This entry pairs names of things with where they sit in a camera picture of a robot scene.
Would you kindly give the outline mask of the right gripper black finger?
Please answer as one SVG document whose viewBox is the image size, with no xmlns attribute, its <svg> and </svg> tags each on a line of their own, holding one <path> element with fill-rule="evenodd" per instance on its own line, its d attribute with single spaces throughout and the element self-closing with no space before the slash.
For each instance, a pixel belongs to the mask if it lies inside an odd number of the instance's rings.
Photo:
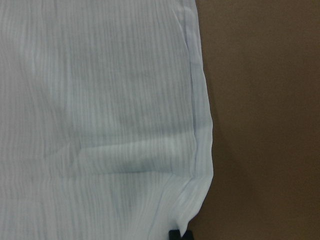
<svg viewBox="0 0 320 240">
<path fill-rule="evenodd" d="M 178 229 L 170 230 L 168 232 L 169 240 L 193 240 L 193 232 L 190 230 L 186 230 L 184 234 Z"/>
</svg>

